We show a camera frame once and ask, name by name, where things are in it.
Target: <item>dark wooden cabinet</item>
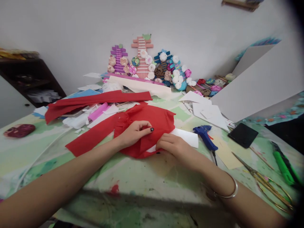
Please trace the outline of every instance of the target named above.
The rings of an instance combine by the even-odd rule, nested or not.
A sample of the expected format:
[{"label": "dark wooden cabinet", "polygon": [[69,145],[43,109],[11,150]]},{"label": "dark wooden cabinet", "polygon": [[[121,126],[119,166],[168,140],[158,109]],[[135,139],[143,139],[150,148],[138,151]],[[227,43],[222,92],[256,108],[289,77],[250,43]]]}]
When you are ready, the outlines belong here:
[{"label": "dark wooden cabinet", "polygon": [[[17,75],[31,75],[33,81],[28,83],[18,83]],[[28,59],[28,60],[11,60],[0,59],[0,75],[8,81],[19,93],[21,93],[30,103],[36,108],[46,106],[49,103],[34,102],[28,95],[28,91],[32,89],[39,90],[54,90],[59,96],[66,97],[65,92],[45,64],[42,59]]]}]

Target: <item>silver bangle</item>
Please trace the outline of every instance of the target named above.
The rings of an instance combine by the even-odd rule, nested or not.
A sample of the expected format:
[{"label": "silver bangle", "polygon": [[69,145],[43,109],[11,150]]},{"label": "silver bangle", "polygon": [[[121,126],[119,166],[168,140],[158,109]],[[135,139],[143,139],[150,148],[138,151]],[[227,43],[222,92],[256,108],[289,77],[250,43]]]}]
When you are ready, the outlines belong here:
[{"label": "silver bangle", "polygon": [[227,174],[233,179],[233,182],[234,182],[234,192],[230,196],[221,196],[221,195],[217,194],[216,192],[214,192],[215,196],[219,196],[219,197],[222,197],[222,198],[233,198],[233,197],[235,197],[237,195],[237,193],[238,193],[238,184],[237,184],[237,181],[229,173],[227,173]]}]

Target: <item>table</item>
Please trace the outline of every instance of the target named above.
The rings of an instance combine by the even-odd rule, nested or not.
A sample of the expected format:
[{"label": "table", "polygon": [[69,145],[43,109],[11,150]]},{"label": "table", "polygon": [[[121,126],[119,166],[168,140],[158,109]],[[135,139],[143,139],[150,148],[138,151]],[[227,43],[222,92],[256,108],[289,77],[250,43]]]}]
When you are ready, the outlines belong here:
[{"label": "table", "polygon": [[[182,96],[180,92],[174,90],[171,100],[153,96],[153,100],[148,101],[148,104],[176,113],[174,124],[183,130],[192,131],[196,126],[209,124],[193,116],[183,103],[178,102]],[[120,108],[130,107],[130,104],[120,106]],[[50,125],[46,125],[45,120],[28,115],[2,128],[1,131],[4,132],[15,124],[34,124],[36,130],[20,139],[9,139],[0,135],[0,198],[2,199],[14,193],[23,171],[66,130],[62,120],[55,120]],[[303,173],[304,156],[265,127],[254,124],[250,127],[259,132],[253,146],[262,152],[263,157],[275,168],[275,171],[250,149],[244,149],[228,138],[223,130],[213,127],[210,135],[219,137],[221,142],[226,143],[235,154],[262,174],[274,179],[297,201],[300,195],[284,182],[272,155],[269,139],[279,145],[299,174]],[[75,130],[70,130],[54,143],[30,169],[23,185],[73,159],[73,154],[65,148],[65,145],[76,137]],[[113,133],[101,143],[112,138]],[[209,159],[213,159],[201,140],[197,150]],[[221,169],[230,173],[277,209],[262,195],[253,177],[243,171],[245,167],[228,170],[219,157],[217,161]],[[233,218],[224,211],[220,203],[206,196],[202,183],[204,180],[199,174],[181,167],[166,153],[155,154],[143,160],[117,153],[92,176],[80,193],[54,216],[84,227],[196,227],[195,223],[221,227],[227,226],[228,223],[233,224]]]}]

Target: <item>forearm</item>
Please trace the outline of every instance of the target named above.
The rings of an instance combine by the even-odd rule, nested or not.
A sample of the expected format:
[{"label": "forearm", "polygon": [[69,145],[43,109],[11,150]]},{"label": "forearm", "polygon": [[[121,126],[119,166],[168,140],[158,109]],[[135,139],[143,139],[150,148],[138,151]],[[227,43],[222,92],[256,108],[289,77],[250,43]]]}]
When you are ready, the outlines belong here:
[{"label": "forearm", "polygon": [[[232,178],[205,156],[200,156],[199,172],[217,194],[229,196],[235,186]],[[238,182],[234,198],[220,198],[246,227],[280,227],[286,220],[264,200]]]},{"label": "forearm", "polygon": [[120,148],[113,139],[42,175],[0,204],[0,227],[38,227]]}]

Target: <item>left hand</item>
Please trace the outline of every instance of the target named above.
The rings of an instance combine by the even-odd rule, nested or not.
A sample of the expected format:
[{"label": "left hand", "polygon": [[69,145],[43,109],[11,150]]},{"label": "left hand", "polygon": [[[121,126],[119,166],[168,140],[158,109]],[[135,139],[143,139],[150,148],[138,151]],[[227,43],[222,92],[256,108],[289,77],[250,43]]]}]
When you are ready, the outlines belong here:
[{"label": "left hand", "polygon": [[116,139],[122,148],[126,148],[135,144],[141,137],[150,134],[154,128],[149,121],[134,121],[121,135]]}]

